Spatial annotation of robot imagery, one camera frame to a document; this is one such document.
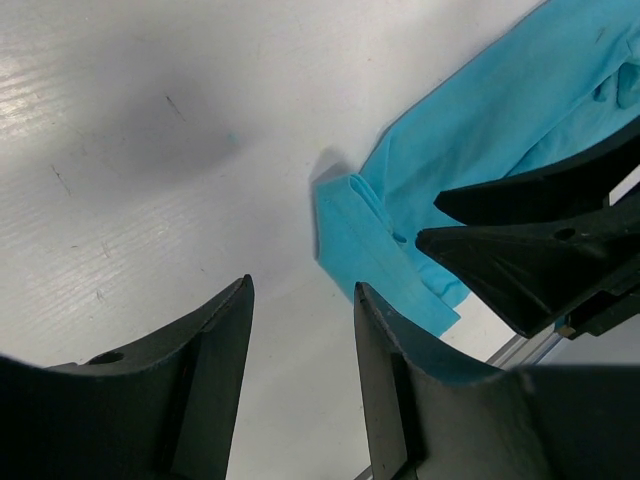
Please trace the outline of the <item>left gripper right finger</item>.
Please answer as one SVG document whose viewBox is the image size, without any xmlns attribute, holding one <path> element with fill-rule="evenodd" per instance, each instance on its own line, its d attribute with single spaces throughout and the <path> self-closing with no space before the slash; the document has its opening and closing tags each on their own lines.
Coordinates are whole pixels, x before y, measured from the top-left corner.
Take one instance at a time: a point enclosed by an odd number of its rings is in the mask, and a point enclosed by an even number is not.
<svg viewBox="0 0 640 480">
<path fill-rule="evenodd" d="M 377 479 L 635 479 L 639 370 L 478 361 L 370 285 L 354 323 Z"/>
</svg>

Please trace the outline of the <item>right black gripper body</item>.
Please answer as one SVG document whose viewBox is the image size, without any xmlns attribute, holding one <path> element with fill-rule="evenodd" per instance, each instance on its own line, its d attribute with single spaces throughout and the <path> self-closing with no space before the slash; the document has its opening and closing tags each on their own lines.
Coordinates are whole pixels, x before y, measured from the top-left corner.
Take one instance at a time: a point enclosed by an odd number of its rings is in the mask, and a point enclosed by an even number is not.
<svg viewBox="0 0 640 480">
<path fill-rule="evenodd" d="M 599 290 L 568 313 L 559 323 L 559 334 L 575 340 L 600 336 L 639 313 L 639 271 L 617 285 Z"/>
</svg>

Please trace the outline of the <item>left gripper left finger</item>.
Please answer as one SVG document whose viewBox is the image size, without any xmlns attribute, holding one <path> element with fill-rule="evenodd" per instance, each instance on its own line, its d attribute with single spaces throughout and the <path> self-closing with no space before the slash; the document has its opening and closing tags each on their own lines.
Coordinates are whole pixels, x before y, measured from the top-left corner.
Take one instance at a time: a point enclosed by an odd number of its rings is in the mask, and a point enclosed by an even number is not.
<svg viewBox="0 0 640 480">
<path fill-rule="evenodd" d="M 254 310 L 243 276 L 84 364 L 1 360 L 5 479 L 222 479 Z"/>
</svg>

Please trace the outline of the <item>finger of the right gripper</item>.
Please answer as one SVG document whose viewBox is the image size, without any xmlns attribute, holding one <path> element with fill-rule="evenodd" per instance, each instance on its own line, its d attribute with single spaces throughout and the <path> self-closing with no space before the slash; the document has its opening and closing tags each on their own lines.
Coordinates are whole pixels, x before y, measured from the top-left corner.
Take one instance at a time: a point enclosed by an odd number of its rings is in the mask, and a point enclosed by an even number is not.
<svg viewBox="0 0 640 480">
<path fill-rule="evenodd" d="M 570 219 L 609 204 L 609 193 L 639 165 L 639 121 L 592 147 L 522 174 L 441 192 L 434 205 L 468 226 Z"/>
<path fill-rule="evenodd" d="M 639 197 L 554 222 L 425 229 L 417 248 L 533 337 L 639 271 Z"/>
</svg>

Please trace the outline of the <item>teal t shirt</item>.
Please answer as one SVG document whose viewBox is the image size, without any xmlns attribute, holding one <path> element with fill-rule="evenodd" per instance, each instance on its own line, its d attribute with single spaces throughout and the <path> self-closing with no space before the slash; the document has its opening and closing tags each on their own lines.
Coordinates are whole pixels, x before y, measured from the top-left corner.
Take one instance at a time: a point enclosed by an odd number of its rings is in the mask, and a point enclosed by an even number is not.
<svg viewBox="0 0 640 480">
<path fill-rule="evenodd" d="M 549 1 L 392 124 L 362 169 L 314 189 L 319 265 L 375 288 L 434 335 L 468 288 L 415 245 L 451 219 L 436 196 L 545 167 L 639 114 L 639 5 Z"/>
</svg>

